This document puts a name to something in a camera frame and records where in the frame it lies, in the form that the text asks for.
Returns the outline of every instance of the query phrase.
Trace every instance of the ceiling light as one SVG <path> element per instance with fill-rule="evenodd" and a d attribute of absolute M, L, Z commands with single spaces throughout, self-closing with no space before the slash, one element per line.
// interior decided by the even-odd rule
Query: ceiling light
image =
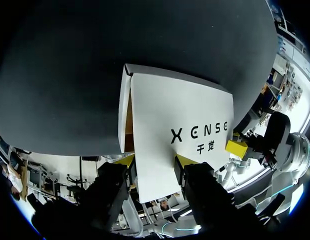
<path fill-rule="evenodd" d="M 184 217 L 186 216 L 187 214 L 190 214 L 193 210 L 188 210 L 187 212 L 184 212 L 183 214 L 180 215 L 180 217 Z"/>
<path fill-rule="evenodd" d="M 179 211 L 179 210 L 180 210 L 180 208 L 171 208 L 171 209 L 169 209 L 169 210 L 167 210 L 167 211 L 177 212 L 177 211 Z"/>

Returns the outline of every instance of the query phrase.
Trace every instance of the gray panel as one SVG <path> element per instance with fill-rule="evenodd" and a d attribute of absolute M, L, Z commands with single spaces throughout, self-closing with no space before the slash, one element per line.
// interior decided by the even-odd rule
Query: gray panel
<path fill-rule="evenodd" d="M 43 1 L 0 71 L 0 134 L 38 153 L 118 154 L 124 63 L 221 84 L 233 94 L 236 125 L 276 50 L 264 0 Z"/>

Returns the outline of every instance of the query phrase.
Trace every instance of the xense logo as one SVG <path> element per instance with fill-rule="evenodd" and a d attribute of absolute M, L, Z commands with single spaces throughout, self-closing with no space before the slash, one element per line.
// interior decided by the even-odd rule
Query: xense logo
<path fill-rule="evenodd" d="M 199 126 L 194 126 L 191 130 L 190 130 L 190 136 L 191 138 L 193 139 L 197 139 L 199 136 L 198 136 L 198 129 L 199 129 Z M 210 135 L 211 134 L 211 129 L 212 129 L 212 125 L 205 125 L 204 128 L 203 128 L 203 135 L 204 137 L 206 135 Z M 223 124 L 223 129 L 224 131 L 227 131 L 227 121 L 224 122 Z M 170 144 L 173 144 L 175 142 L 175 139 L 178 139 L 179 142 L 181 143 L 183 140 L 182 140 L 182 137 L 181 137 L 181 134 L 182 134 L 182 130 L 183 128 L 181 127 L 179 130 L 178 130 L 178 133 L 175 132 L 174 129 L 171 129 L 171 133 L 173 134 L 173 139 L 171 140 L 171 143 Z M 219 132 L 221 131 L 221 123 L 220 122 L 217 122 L 215 124 L 215 133 L 218 134 Z"/>

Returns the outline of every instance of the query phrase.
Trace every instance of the white cardboard box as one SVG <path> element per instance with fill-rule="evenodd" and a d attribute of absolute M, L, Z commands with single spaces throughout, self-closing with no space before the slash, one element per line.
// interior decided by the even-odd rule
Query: white cardboard box
<path fill-rule="evenodd" d="M 215 170 L 225 165 L 232 136 L 233 96 L 220 85 L 154 67 L 124 66 L 118 139 L 125 149 L 131 92 L 134 150 L 141 203 L 180 191 L 174 156 L 180 154 Z"/>

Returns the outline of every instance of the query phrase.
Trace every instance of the yellow block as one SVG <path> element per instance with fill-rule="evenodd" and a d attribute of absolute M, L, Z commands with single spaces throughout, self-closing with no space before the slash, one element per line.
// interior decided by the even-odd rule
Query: yellow block
<path fill-rule="evenodd" d="M 113 164 L 123 164 L 123 165 L 127 165 L 127 168 L 129 168 L 129 166 L 131 165 L 133 159 L 135 157 L 135 154 L 132 154 L 130 156 L 124 157 L 118 161 L 113 162 Z"/>
<path fill-rule="evenodd" d="M 228 140 L 225 150 L 243 159 L 246 154 L 247 148 L 248 146 L 246 142 Z"/>
<path fill-rule="evenodd" d="M 190 160 L 187 157 L 184 157 L 184 156 L 181 156 L 178 154 L 176 154 L 176 156 L 177 156 L 182 168 L 184 168 L 185 165 L 198 164 L 198 162 Z"/>

